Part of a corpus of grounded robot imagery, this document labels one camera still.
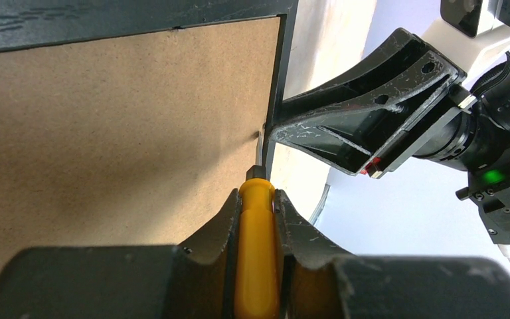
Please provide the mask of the black picture frame brown backing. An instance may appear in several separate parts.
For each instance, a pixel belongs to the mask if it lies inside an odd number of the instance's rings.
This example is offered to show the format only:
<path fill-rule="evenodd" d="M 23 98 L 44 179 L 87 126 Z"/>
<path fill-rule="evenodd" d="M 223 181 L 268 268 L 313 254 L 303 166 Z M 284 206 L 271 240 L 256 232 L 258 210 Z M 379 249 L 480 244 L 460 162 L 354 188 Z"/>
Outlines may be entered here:
<path fill-rule="evenodd" d="M 176 243 L 256 160 L 296 1 L 0 1 L 0 272 Z"/>

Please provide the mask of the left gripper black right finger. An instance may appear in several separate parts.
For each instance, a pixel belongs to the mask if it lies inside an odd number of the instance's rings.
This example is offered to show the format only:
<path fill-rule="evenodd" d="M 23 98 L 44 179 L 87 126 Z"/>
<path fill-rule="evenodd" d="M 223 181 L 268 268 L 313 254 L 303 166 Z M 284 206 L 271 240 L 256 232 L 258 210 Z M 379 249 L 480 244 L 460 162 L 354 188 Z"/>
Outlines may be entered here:
<path fill-rule="evenodd" d="M 284 318 L 510 318 L 510 276 L 478 257 L 357 256 L 277 190 Z"/>

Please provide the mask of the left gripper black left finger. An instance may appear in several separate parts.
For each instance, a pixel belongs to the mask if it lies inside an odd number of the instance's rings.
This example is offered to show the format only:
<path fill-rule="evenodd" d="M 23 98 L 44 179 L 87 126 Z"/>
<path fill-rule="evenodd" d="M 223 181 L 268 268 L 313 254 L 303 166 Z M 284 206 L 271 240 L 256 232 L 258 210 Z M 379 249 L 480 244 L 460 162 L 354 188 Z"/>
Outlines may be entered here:
<path fill-rule="evenodd" d="M 0 273 L 0 318 L 232 318 L 241 199 L 178 245 L 32 247 Z"/>

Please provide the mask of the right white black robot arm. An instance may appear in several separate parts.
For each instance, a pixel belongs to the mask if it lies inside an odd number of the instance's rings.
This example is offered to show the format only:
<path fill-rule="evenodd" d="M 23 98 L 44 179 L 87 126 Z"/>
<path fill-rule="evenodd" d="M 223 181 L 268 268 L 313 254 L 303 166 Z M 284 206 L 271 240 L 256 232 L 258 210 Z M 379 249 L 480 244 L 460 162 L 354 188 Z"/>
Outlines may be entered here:
<path fill-rule="evenodd" d="M 347 72 L 280 106 L 267 137 L 347 175 L 408 158 L 467 173 L 510 262 L 510 1 L 442 1 L 423 35 L 398 28 Z"/>

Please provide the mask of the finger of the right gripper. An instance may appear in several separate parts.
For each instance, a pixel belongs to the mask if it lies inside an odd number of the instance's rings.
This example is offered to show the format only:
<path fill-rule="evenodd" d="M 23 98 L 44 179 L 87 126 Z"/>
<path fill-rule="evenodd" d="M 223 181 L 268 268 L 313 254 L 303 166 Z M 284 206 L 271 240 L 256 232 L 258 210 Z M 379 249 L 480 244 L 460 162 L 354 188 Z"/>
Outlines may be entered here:
<path fill-rule="evenodd" d="M 284 100 L 269 139 L 347 175 L 382 177 L 460 113 L 452 95 L 465 78 L 438 49 L 399 28 L 347 72 Z"/>

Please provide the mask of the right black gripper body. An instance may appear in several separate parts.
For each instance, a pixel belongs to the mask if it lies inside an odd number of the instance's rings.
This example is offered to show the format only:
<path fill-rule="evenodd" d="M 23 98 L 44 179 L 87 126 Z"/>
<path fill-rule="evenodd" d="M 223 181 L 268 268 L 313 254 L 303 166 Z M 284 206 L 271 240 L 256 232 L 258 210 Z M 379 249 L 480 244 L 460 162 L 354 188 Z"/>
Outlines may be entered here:
<path fill-rule="evenodd" d="M 447 152 L 454 140 L 462 138 L 460 128 L 469 126 L 468 117 L 476 101 L 468 89 L 452 86 L 421 120 L 389 142 L 387 149 L 375 156 L 361 173 L 379 179 L 409 158 L 433 160 Z"/>

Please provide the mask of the yellow handled screwdriver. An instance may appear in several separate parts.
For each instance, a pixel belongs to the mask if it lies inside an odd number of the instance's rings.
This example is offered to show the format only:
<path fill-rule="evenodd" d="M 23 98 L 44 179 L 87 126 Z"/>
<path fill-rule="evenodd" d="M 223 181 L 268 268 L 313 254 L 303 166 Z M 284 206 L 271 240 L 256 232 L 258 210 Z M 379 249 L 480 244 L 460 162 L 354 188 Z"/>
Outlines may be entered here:
<path fill-rule="evenodd" d="M 263 133 L 258 132 L 256 164 L 248 170 L 239 189 L 242 209 L 234 286 L 235 318 L 277 318 L 279 314 L 275 188 L 266 179 L 262 148 Z"/>

